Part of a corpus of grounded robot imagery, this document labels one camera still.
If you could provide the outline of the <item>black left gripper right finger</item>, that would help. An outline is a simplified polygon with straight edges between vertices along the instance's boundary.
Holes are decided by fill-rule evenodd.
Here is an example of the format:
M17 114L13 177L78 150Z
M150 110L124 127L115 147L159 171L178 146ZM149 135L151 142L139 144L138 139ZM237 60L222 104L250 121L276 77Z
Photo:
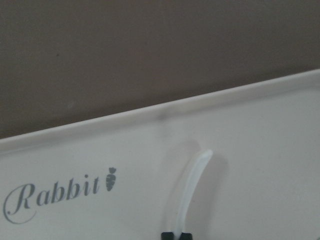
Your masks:
M182 232L179 237L179 240L193 240L193 235L188 232Z

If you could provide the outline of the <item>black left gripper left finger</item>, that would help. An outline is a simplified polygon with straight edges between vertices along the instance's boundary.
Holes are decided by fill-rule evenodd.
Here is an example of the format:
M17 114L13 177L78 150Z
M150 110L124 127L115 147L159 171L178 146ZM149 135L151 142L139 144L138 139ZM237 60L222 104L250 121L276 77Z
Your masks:
M162 232L161 240L174 240L174 233L173 232Z

